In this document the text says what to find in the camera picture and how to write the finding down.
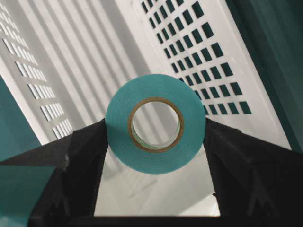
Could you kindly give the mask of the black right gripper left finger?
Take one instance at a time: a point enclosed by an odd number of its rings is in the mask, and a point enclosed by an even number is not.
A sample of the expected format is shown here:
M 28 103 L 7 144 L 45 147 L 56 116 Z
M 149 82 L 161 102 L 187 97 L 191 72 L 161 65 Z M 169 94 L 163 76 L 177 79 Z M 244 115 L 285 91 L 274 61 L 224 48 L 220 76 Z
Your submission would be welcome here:
M 107 148 L 101 120 L 1 161 L 1 226 L 65 227 L 93 217 Z

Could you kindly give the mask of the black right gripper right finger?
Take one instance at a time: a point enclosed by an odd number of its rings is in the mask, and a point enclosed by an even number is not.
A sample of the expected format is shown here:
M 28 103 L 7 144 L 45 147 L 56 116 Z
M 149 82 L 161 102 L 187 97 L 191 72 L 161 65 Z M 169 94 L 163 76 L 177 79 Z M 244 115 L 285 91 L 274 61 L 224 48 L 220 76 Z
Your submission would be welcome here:
M 302 226 L 301 154 L 210 119 L 204 148 L 222 219 L 254 227 Z

